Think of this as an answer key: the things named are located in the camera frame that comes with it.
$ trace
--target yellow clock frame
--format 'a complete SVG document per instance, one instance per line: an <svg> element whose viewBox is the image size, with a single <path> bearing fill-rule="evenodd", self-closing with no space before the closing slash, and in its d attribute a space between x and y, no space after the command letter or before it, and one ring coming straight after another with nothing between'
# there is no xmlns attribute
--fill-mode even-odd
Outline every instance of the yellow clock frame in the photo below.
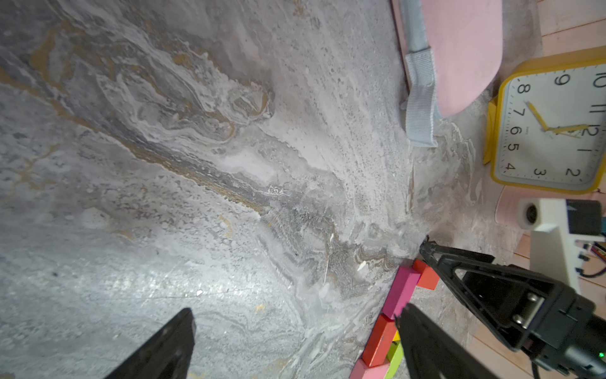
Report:
<svg viewBox="0 0 606 379"><path fill-rule="evenodd" d="M498 151L497 143L499 142L499 135L501 131L501 113L503 111L505 89L507 88L508 84L519 76L576 69L579 67L599 64L606 64L606 46L594 47L592 49L586 50L578 50L570 53L545 56L543 58L530 59L519 64L513 70L513 73L501 84L498 96L488 103L488 118L486 122L486 143L484 147L484 164L487 164L492 161L490 176L494 181L499 184L503 184L504 186L547 190L551 192L567 193L570 195L581 195L583 193L590 193L598 188L600 181L602 180L602 175L606 170L606 159L604 159L604 156L602 156L602 162L600 163L600 167L596 172L596 177L592 186L582 191L563 190L551 187L533 186L530 184L505 182L498 179L494 175L494 170L496 168L496 154Z"/></svg>

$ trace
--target gray fabric strap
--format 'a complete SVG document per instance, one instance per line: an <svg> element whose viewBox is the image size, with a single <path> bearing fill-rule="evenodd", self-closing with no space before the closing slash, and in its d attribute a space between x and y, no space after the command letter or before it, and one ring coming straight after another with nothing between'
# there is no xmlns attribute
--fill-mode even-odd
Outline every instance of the gray fabric strap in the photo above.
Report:
<svg viewBox="0 0 606 379"><path fill-rule="evenodd" d="M412 86L406 105L406 136L413 146L437 147L433 137L436 70L431 49L406 54Z"/></svg>
<svg viewBox="0 0 606 379"><path fill-rule="evenodd" d="M436 65L427 41L421 0L400 0L402 23L409 53L406 66L410 94L406 104L406 136L413 146L437 147L433 137L436 108Z"/></svg>

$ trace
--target pink block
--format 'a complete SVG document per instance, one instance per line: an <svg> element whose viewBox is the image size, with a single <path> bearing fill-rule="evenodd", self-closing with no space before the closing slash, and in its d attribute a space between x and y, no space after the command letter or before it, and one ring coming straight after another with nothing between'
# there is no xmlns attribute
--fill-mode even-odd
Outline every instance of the pink block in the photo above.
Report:
<svg viewBox="0 0 606 379"><path fill-rule="evenodd" d="M383 364L375 367L368 367L363 360L358 359L353 366L349 379L384 379L389 370L389 361L385 360Z"/></svg>
<svg viewBox="0 0 606 379"><path fill-rule="evenodd" d="M393 280L385 305L383 305L383 314L392 320L400 316L402 309L408 304L413 296L415 287L421 278L416 270L411 267L400 267L396 278Z"/></svg>

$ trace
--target colorful block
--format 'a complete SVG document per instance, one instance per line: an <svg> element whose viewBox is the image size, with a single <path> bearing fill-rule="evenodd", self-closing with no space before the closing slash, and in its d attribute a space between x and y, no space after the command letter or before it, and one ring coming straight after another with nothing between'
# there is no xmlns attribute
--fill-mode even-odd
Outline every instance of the colorful block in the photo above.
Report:
<svg viewBox="0 0 606 379"><path fill-rule="evenodd" d="M362 360L368 367L383 364L396 331L396 323L384 314L380 314L362 353Z"/></svg>
<svg viewBox="0 0 606 379"><path fill-rule="evenodd" d="M396 375L398 367L400 367L400 363L402 363L403 358L404 349L402 348L402 343L399 341L393 342L391 344L391 347L389 348L389 352L387 353L387 360L389 361L389 370L387 370L385 379L391 379Z"/></svg>
<svg viewBox="0 0 606 379"><path fill-rule="evenodd" d="M375 367L368 367L362 359L358 359L353 366L349 379L383 379L389 370L390 363L384 360L383 364Z"/></svg>
<svg viewBox="0 0 606 379"><path fill-rule="evenodd" d="M421 278L417 283L417 287L423 287L430 290L435 290L440 281L440 276L427 265L427 263L419 260L415 260L413 268L421 273Z"/></svg>
<svg viewBox="0 0 606 379"><path fill-rule="evenodd" d="M383 314L392 320L402 314L402 309L408 304L413 296L415 287L421 278L421 274L410 267L400 267L393 280L385 305Z"/></svg>

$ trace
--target green block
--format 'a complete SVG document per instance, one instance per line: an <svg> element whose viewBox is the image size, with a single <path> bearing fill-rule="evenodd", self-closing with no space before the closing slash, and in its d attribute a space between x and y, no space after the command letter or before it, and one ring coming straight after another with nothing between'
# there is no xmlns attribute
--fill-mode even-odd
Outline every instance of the green block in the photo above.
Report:
<svg viewBox="0 0 606 379"><path fill-rule="evenodd" d="M400 341L392 342L389 352L387 353L387 360L389 361L389 370L385 375L385 379L391 379L396 375L400 363L404 358L404 350Z"/></svg>

